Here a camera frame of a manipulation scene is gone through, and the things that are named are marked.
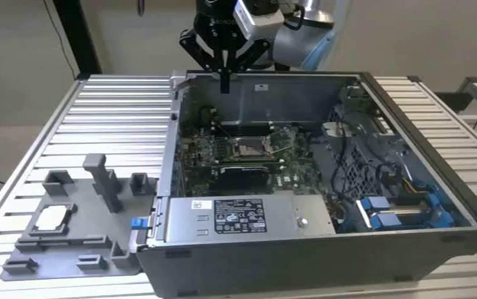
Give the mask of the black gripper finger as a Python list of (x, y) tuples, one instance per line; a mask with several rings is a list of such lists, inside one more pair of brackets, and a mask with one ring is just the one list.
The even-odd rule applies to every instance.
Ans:
[(246, 70), (254, 62), (261, 58), (262, 54), (269, 50), (270, 42), (266, 39), (259, 39), (253, 42), (253, 45), (245, 50), (241, 55), (238, 53), (238, 43), (231, 42), (227, 49), (227, 58), (224, 64), (224, 93), (230, 93), (231, 75)]
[(210, 29), (208, 35), (202, 38), (204, 42), (208, 42), (208, 48), (212, 50), (212, 54), (202, 48), (198, 43), (198, 37), (200, 37), (200, 35), (196, 33), (195, 29), (184, 29), (180, 32), (179, 45), (202, 69), (211, 72), (215, 78), (219, 79), (219, 91), (220, 93), (226, 93), (226, 67), (223, 60), (222, 36), (216, 29)]

